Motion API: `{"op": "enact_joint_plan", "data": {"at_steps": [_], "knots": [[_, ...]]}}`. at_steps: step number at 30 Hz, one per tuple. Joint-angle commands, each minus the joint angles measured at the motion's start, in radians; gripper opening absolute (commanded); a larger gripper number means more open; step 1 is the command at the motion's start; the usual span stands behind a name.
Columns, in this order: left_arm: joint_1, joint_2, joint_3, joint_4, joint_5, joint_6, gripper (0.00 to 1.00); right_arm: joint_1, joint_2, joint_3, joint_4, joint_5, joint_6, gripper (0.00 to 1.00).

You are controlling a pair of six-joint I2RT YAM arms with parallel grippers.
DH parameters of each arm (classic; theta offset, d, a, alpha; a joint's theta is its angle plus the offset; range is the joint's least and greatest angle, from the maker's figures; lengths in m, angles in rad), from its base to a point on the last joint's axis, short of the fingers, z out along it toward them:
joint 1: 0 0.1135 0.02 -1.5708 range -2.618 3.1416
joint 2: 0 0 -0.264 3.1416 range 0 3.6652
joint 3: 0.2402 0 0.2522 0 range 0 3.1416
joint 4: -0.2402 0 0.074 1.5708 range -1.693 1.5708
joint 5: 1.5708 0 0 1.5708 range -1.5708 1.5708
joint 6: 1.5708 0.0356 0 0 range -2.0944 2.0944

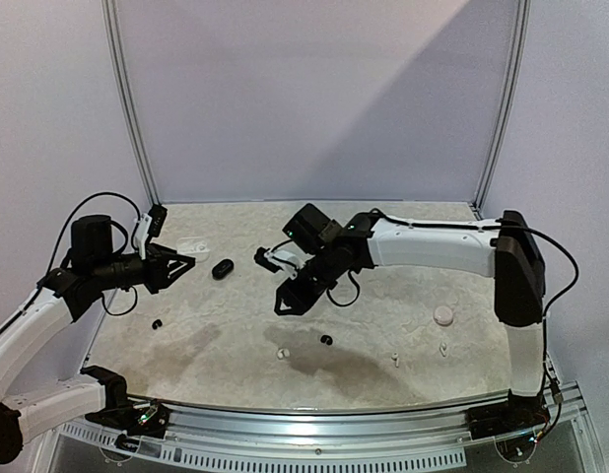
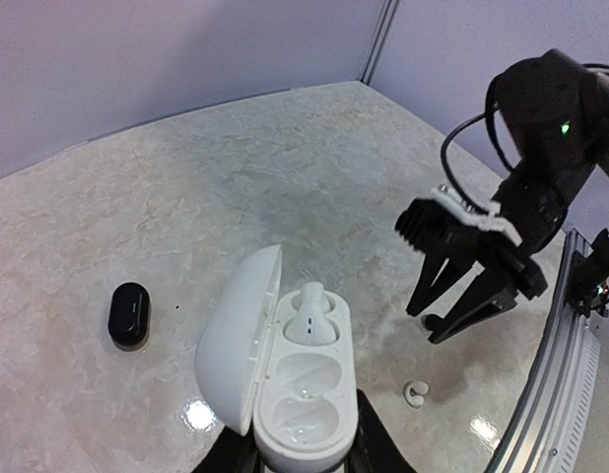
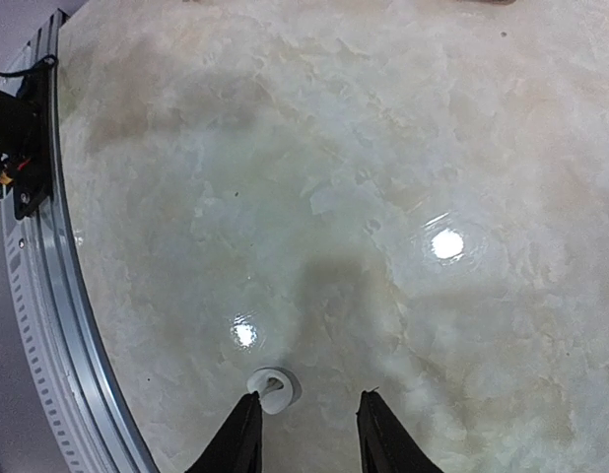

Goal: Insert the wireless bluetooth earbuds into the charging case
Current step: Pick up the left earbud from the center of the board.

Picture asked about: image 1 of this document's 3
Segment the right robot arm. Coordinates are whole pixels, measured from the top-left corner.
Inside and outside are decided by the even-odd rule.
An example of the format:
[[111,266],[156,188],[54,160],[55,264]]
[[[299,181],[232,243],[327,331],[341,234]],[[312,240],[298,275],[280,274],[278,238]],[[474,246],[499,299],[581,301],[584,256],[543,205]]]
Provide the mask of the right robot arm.
[[543,395],[547,373],[545,261],[523,216],[506,211],[496,220],[445,222],[401,219],[379,209],[360,212],[342,225],[305,204],[285,225],[289,243],[257,249],[254,260],[286,273],[274,311],[302,316],[329,295],[341,276],[378,267],[418,266],[467,272],[494,282],[494,313],[507,333],[510,384],[507,399],[472,408],[466,421],[473,439],[519,433],[535,445],[552,430]]

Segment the white oval charging case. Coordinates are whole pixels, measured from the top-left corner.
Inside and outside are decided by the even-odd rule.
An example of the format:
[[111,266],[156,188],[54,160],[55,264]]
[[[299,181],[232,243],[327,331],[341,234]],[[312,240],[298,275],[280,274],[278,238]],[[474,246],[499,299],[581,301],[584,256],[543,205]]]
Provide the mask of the white oval charging case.
[[203,237],[181,237],[176,242],[176,250],[179,254],[192,256],[199,262],[207,261],[211,249],[208,241]]

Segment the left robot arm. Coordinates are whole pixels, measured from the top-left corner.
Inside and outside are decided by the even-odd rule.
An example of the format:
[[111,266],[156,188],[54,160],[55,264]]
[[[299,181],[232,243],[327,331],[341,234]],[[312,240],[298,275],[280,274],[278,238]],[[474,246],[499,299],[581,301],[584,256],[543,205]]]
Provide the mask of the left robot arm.
[[127,397],[125,378],[99,366],[35,392],[12,395],[10,386],[60,331],[76,323],[105,292],[169,288],[196,263],[192,256],[153,243],[167,212],[155,207],[137,223],[134,252],[115,249],[108,215],[84,216],[71,225],[71,246],[30,298],[0,327],[0,464],[14,461],[26,443],[78,417],[129,437],[162,439],[170,408],[159,401],[138,407]]

